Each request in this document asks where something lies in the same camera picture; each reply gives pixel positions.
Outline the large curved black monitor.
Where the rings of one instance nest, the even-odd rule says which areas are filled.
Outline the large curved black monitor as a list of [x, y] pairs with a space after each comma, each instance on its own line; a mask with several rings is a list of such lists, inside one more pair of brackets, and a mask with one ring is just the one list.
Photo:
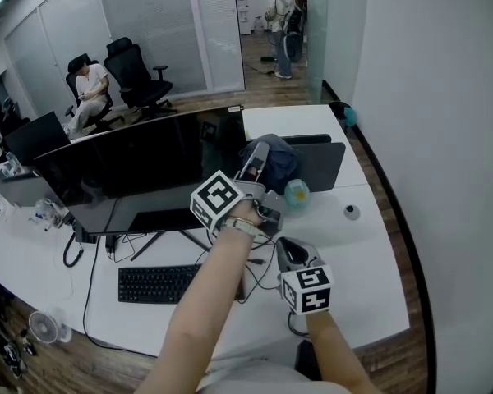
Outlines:
[[35, 168], [92, 235], [200, 228], [191, 193], [218, 170], [232, 177], [240, 169], [242, 111], [213, 108], [125, 126], [39, 156]]

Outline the blue cloth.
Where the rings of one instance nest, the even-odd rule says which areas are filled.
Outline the blue cloth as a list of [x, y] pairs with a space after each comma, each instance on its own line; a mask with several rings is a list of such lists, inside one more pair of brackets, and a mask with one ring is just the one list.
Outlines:
[[260, 182], [268, 189], [281, 193], [287, 183], [292, 180], [294, 172], [297, 170], [297, 152], [289, 143], [275, 134], [262, 135], [248, 142], [239, 151], [243, 164], [246, 163], [260, 142], [264, 142], [270, 147], [265, 167], [260, 175]]

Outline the frosted glass panel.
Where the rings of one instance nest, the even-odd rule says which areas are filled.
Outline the frosted glass panel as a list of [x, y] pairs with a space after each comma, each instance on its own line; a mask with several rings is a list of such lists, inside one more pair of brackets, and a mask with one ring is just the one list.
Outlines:
[[318, 104], [325, 67], [328, 0], [307, 0], [306, 91], [309, 103]]

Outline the black computer monitor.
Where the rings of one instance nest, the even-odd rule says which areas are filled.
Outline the black computer monitor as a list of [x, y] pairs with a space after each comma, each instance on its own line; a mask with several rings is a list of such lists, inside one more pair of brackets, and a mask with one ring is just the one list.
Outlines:
[[4, 141], [24, 167], [33, 166], [37, 157], [71, 143], [54, 112], [24, 124], [6, 135]]

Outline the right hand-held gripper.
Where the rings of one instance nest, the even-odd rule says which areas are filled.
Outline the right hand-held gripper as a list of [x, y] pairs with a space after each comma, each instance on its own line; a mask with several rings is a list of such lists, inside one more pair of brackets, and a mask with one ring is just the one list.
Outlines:
[[296, 315], [328, 310], [334, 278], [317, 249], [293, 237], [278, 238], [275, 249], [279, 294], [290, 310]]

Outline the black rectangular pad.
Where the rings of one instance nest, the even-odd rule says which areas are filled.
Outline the black rectangular pad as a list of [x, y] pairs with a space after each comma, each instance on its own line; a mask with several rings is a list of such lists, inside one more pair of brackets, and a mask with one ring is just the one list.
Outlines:
[[297, 346], [294, 368], [297, 372], [312, 381], [321, 380], [316, 354], [310, 341], [302, 340]]

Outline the white desk fan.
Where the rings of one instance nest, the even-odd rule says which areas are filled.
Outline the white desk fan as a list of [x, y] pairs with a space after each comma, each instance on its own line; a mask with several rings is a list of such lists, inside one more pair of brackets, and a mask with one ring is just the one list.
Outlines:
[[28, 319], [29, 329], [35, 338], [44, 344], [56, 342], [68, 343], [72, 339], [72, 330], [59, 317], [43, 311], [35, 311]]

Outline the glass wall with white blinds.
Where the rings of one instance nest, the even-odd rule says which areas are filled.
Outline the glass wall with white blinds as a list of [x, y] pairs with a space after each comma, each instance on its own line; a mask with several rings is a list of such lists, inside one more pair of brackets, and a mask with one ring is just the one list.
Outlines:
[[245, 88], [236, 0], [17, 0], [0, 28], [5, 86], [23, 115], [62, 116], [69, 61], [103, 61], [120, 38], [147, 68], [168, 67], [173, 98]]

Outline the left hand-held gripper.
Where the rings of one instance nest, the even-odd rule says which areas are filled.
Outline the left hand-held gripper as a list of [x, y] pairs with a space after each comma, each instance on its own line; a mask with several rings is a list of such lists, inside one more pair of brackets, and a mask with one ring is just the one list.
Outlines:
[[273, 237], [283, 229], [286, 202], [273, 190], [259, 183], [270, 152], [270, 145], [259, 141], [242, 164], [234, 180], [217, 171], [191, 194], [190, 211], [210, 233], [219, 231], [230, 210], [243, 199], [250, 199], [262, 223], [260, 234]]

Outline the person's left forearm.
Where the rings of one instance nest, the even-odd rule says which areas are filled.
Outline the person's left forearm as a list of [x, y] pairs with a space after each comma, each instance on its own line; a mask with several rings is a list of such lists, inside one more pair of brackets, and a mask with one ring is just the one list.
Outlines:
[[173, 312], [159, 356], [134, 394], [195, 394], [232, 308], [254, 238], [222, 230]]

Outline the black keyboard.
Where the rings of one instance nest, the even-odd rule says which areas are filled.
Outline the black keyboard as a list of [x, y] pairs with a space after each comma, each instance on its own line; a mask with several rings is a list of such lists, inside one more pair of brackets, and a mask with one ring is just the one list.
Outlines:
[[200, 268], [200, 264], [120, 268], [118, 270], [118, 301], [176, 305]]

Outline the person's grey shirt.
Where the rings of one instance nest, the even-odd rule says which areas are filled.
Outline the person's grey shirt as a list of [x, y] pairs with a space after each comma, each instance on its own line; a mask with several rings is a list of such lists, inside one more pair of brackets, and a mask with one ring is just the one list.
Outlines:
[[266, 358], [237, 358], [210, 364], [196, 394], [351, 394], [346, 388], [312, 381]]

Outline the grey round device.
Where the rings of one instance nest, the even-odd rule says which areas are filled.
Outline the grey round device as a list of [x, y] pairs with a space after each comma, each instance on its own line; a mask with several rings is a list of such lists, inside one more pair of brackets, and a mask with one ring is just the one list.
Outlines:
[[283, 37], [284, 54], [291, 63], [298, 63], [301, 61], [303, 52], [302, 48], [302, 36], [299, 33], [291, 32]]

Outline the person's right forearm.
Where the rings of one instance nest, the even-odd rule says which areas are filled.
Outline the person's right forearm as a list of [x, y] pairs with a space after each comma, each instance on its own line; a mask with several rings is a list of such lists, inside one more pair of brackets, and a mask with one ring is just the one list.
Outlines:
[[351, 394], [383, 394], [328, 311], [308, 314], [306, 325], [324, 381], [338, 384]]

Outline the pale green bottle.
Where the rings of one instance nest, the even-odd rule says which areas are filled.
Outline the pale green bottle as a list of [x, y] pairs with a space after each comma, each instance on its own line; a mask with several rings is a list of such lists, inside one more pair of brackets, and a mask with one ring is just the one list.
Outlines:
[[299, 214], [306, 211], [310, 201], [311, 192], [305, 181], [293, 179], [284, 188], [284, 198], [291, 214]]

